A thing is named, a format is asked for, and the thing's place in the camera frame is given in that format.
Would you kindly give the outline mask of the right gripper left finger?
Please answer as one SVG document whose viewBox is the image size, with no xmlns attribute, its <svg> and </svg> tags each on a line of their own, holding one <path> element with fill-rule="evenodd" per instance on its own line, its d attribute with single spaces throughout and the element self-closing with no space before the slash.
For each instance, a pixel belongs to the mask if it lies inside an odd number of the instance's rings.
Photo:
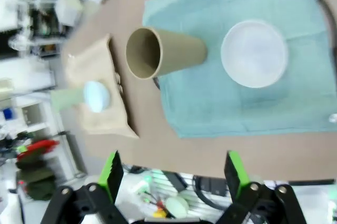
<svg viewBox="0 0 337 224">
<path fill-rule="evenodd" d="M 108 157 L 98 182 L 75 190 L 60 186 L 53 194 L 41 223 L 82 223 L 87 215 L 97 214 L 101 223 L 127 223 L 115 205 L 124 175 L 118 151 Z"/>
</svg>

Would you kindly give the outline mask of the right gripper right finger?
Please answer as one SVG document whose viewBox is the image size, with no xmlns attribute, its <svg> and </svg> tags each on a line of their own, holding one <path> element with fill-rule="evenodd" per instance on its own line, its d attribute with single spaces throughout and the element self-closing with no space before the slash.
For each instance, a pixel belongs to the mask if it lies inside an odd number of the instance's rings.
<svg viewBox="0 0 337 224">
<path fill-rule="evenodd" d="M 238 152 L 227 152 L 224 174 L 232 203 L 217 223 L 247 223 L 253 216 L 265 223 L 306 223 L 293 188 L 251 181 Z"/>
</svg>

